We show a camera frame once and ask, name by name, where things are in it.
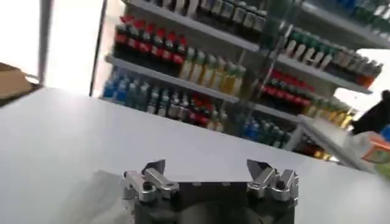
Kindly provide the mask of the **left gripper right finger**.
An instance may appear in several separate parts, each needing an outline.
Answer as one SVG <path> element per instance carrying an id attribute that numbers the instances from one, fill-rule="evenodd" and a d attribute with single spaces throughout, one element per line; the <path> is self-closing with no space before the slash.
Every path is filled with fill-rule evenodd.
<path id="1" fill-rule="evenodd" d="M 280 202 L 297 202 L 299 176 L 295 171 L 285 169 L 279 172 L 266 162 L 247 160 L 252 181 L 247 183 L 247 192 L 255 198 L 271 197 Z"/>

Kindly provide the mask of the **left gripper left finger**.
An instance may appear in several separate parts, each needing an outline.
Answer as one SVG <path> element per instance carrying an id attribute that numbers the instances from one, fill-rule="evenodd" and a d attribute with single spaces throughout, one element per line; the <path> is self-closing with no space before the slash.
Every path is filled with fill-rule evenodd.
<path id="1" fill-rule="evenodd" d="M 141 172 L 125 171 L 121 180 L 122 199 L 137 198 L 146 203 L 153 202 L 158 196 L 171 199 L 179 192 L 180 186 L 178 182 L 170 181 L 163 175 L 165 164 L 165 159 L 159 159 L 147 163 Z"/>

